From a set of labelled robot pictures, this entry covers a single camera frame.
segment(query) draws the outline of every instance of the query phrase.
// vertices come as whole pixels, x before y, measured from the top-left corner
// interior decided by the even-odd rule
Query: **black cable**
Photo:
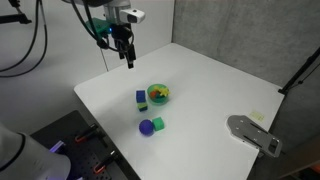
[[[39,4],[36,2],[36,11],[35,11],[35,15],[36,15],[36,19],[35,19],[35,20],[36,20],[36,22],[35,22],[35,27],[34,27],[34,32],[33,32],[32,41],[31,41],[31,44],[30,44],[30,46],[29,46],[29,49],[28,49],[27,53],[23,56],[23,58],[22,58],[20,61],[18,61],[18,62],[15,63],[14,65],[11,65],[11,66],[9,66],[9,67],[7,67],[7,68],[0,69],[0,72],[8,71],[8,70],[10,70],[10,69],[13,69],[13,68],[17,67],[18,65],[20,65],[21,63],[23,63],[23,62],[27,59],[27,57],[29,56],[30,52],[31,52],[32,49],[33,49],[33,45],[34,45],[34,43],[35,43],[35,41],[36,41],[37,34],[38,34],[38,24],[39,24],[39,16],[38,16],[38,14],[39,14]]]
[[[103,58],[103,61],[104,61],[104,65],[106,66],[107,72],[109,72],[109,68],[108,68],[108,65],[107,65],[107,61],[106,61],[106,58],[104,57],[104,54],[103,54],[101,48],[100,48],[100,52],[101,52],[101,55],[102,55],[102,58]]]
[[[86,23],[84,22],[84,20],[83,20],[81,14],[80,14],[75,2],[74,2],[74,0],[71,0],[71,4],[72,4],[72,7],[73,7],[73,10],[76,12],[76,14],[78,16],[78,19],[80,20],[82,26],[87,30],[87,32],[90,34],[90,36],[93,39],[97,40],[96,37],[94,36],[94,34],[92,34],[92,32],[89,30],[89,28],[87,27]]]
[[[20,144],[20,147],[18,149],[18,152],[13,156],[12,159],[10,159],[10,161],[8,161],[5,165],[3,165],[2,167],[0,167],[0,172],[6,170],[12,163],[14,163],[14,161],[17,160],[17,158],[21,155],[25,145],[26,145],[26,136],[24,134],[18,133],[19,135],[21,135],[22,137],[22,142]]]
[[[305,77],[305,78],[303,78],[301,81],[302,81],[302,83],[303,83],[303,81],[305,81],[318,67],[320,66],[320,63],[315,67],[315,68],[313,68],[312,69],[312,71]]]
[[[25,71],[25,72],[22,72],[22,73],[19,73],[19,74],[13,74],[13,75],[3,75],[3,76],[0,76],[0,78],[12,78],[12,77],[17,77],[17,76],[21,76],[21,75],[24,75],[24,74],[27,74],[31,71],[33,71],[35,68],[37,68],[39,66],[39,64],[41,64],[41,62],[43,61],[46,53],[47,53],[47,48],[48,48],[48,29],[47,29],[47,24],[46,24],[46,21],[45,21],[45,15],[44,15],[44,12],[43,12],[43,5],[42,5],[42,0],[37,0],[37,3],[40,4],[41,6],[41,12],[42,12],[42,17],[43,17],[43,20],[44,20],[44,33],[45,33],[45,45],[44,45],[44,50],[43,50],[43,53],[42,53],[42,56],[41,58],[39,59],[39,61],[29,70]]]
[[[292,76],[292,78],[290,78],[290,80],[286,83],[286,85],[282,89],[278,90],[278,92],[284,95],[288,94],[288,90],[290,88],[292,89],[293,87],[295,87],[294,83],[300,78],[301,75],[303,75],[310,68],[310,66],[317,60],[319,56],[320,56],[320,47],[310,57],[308,57],[307,61],[299,68],[299,70]],[[298,81],[297,84],[303,84],[303,80]]]
[[[295,84],[295,85],[291,86],[288,90],[293,89],[293,88],[295,88],[295,87],[303,84],[304,81],[305,81],[306,79],[308,79],[309,76],[310,76],[316,69],[318,69],[319,66],[320,66],[320,63],[319,63],[315,68],[313,68],[306,77],[304,77],[302,80],[298,81],[298,84]]]
[[[83,6],[84,6],[84,10],[86,11],[86,14],[87,14],[87,17],[88,17],[88,21],[90,23],[90,26],[91,26],[91,30],[93,31],[93,34],[95,35],[95,39],[97,41],[101,40],[99,39],[99,36],[98,36],[98,33],[97,33],[97,30],[94,26],[94,23],[92,21],[92,16],[91,16],[91,13],[90,13],[90,9],[89,9],[89,5],[88,5],[88,2],[87,0],[83,0]]]

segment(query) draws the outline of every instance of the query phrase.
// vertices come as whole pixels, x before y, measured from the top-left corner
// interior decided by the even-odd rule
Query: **white table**
[[[162,83],[170,101],[141,113],[136,90]],[[229,115],[258,111],[255,121],[269,130],[283,100],[279,87],[177,44],[139,58],[75,87],[85,106],[108,133],[141,179],[246,179],[258,150],[230,135]],[[166,128],[140,134],[143,119],[161,116]]]

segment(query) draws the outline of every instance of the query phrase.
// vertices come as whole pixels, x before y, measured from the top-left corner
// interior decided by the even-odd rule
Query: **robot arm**
[[[133,45],[134,34],[131,30],[131,23],[141,23],[145,19],[145,13],[131,8],[129,0],[63,0],[71,4],[81,4],[86,8],[88,22],[86,29],[90,29],[91,36],[96,39],[102,49],[110,49],[119,53],[120,59],[127,59],[128,68],[133,68],[133,61],[136,59]],[[89,7],[104,7],[105,20],[91,18]],[[114,39],[115,48],[109,46],[111,34]]]
[[[3,166],[10,161],[18,152],[21,137],[9,131],[0,123],[0,172]]]

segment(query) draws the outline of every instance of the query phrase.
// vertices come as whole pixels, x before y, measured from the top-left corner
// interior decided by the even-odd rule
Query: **yellow object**
[[[250,115],[249,115],[251,118],[255,119],[255,120],[258,120],[258,121],[263,121],[264,119],[264,115],[261,114],[260,112],[258,111],[255,111],[253,110]]]
[[[153,87],[153,90],[154,90],[154,91],[160,91],[160,88],[159,88],[159,86],[154,86],[154,87]]]
[[[160,96],[167,97],[170,94],[170,91],[168,88],[159,88],[158,91],[160,92]]]

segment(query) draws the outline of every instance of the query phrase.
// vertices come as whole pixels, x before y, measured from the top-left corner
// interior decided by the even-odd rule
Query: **white wall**
[[[22,2],[22,10],[32,19],[34,4],[35,0]],[[174,1],[133,0],[132,4],[147,13],[146,20],[133,27],[137,55],[145,55],[170,43]],[[0,79],[0,121],[15,131],[34,132],[75,109],[86,116],[86,109],[73,87],[106,72],[100,49],[81,26],[71,5],[60,0],[44,0],[44,6],[49,31],[44,62],[27,75]],[[1,1],[0,15],[11,13],[16,13],[15,9],[7,1]],[[103,8],[95,9],[93,15],[103,18]],[[13,64],[24,55],[31,42],[33,27],[34,23],[0,25],[0,68]],[[29,60],[7,74],[31,67],[42,53],[43,44],[41,28]],[[110,69],[126,62],[118,60],[116,53],[103,53]]]

